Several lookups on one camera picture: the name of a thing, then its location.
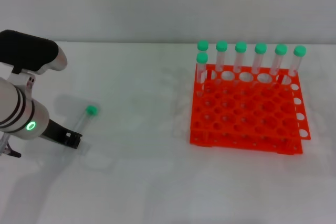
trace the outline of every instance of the white wall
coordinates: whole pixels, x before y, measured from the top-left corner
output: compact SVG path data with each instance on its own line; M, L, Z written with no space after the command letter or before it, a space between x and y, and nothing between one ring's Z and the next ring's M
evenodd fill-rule
M336 42L336 0L0 0L0 29L68 41Z

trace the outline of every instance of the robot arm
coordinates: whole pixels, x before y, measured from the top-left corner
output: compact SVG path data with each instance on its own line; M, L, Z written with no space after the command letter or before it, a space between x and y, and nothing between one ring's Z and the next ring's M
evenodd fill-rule
M77 148L81 134L49 118L48 110L32 98L35 76L47 69L63 70L67 58L58 45L47 39L6 30L0 33L0 61L13 66L8 80L0 78L0 155L18 156L8 145L10 135L24 140L43 137Z

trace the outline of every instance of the white table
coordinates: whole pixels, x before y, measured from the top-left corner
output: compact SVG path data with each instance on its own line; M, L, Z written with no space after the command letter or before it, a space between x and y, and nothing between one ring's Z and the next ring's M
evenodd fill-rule
M68 68L37 76L33 97L69 128L88 104L101 113L78 150L10 139L23 156L0 157L1 224L335 223L336 46L307 46L299 72L312 140L288 156L189 145L195 45L59 44ZM234 45L228 54L232 63Z

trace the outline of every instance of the fallen test tube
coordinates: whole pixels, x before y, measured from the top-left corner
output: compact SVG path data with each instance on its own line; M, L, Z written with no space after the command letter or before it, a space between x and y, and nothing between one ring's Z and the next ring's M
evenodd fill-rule
M227 50L227 42L219 41L216 45L217 49L217 59L216 59L216 68L217 72L222 72L224 69L224 59L225 59L225 51Z
M89 121L96 115L98 115L98 108L92 105L87 106L77 124L73 127L73 131L81 133Z
M240 73L242 70L244 54L246 52L247 45L245 42L240 41L236 44L236 59L233 66L233 72Z
M306 48L304 46L295 47L292 64L290 65L290 68L288 70L289 76L294 77L297 75L302 57L305 55L306 55Z
M208 62L208 54L199 52L197 54L197 83L203 83L206 77L206 63Z
M284 44L278 44L275 48L275 57L272 63L272 67L269 70L269 74L276 76L279 72L282 58L287 53L287 46Z
M209 48L209 42L206 40L200 40L197 43L198 52L206 52Z
M254 56L254 61L253 61L252 69L251 69L252 73L255 73L255 74L259 73L260 66L261 66L261 63L264 57L264 53L266 53L266 50L267 50L267 45L265 43L256 44L256 47L254 49L256 54Z

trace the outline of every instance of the test tube cap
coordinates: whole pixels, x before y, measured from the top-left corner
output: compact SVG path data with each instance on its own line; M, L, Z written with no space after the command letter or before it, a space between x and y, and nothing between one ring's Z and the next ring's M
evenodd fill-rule
M227 50L227 42L223 40L217 42L216 49L218 52L225 52Z
M304 46L296 46L294 49L294 55L297 57L303 57L306 55L306 48Z
M256 47L254 49L254 51L260 55L263 55L264 53L266 53L266 50L267 50L267 45L265 43L256 44Z
M247 44L243 41L237 42L236 44L236 52L246 52Z
M209 42L206 41L206 40L200 40L198 43L197 43L197 49L199 51L206 51L208 50L209 48Z
M98 108L96 106L87 106L86 113L89 115L98 115Z
M208 62L208 54L206 52L199 52L196 60L197 63L205 64Z
M285 44L278 44L275 47L275 53L277 55L285 55L287 53L287 46Z

